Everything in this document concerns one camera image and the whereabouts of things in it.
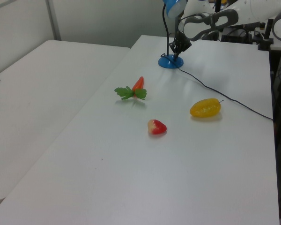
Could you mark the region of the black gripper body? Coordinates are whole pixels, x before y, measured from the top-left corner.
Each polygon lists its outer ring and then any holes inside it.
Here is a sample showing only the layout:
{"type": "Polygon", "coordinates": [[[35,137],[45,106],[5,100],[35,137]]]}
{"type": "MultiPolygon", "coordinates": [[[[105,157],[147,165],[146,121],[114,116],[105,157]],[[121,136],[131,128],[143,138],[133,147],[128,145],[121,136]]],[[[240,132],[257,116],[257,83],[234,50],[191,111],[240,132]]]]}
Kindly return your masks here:
{"type": "Polygon", "coordinates": [[[192,45],[190,39],[180,31],[175,33],[173,42],[175,43],[176,50],[179,50],[180,53],[186,51],[192,45]]]}

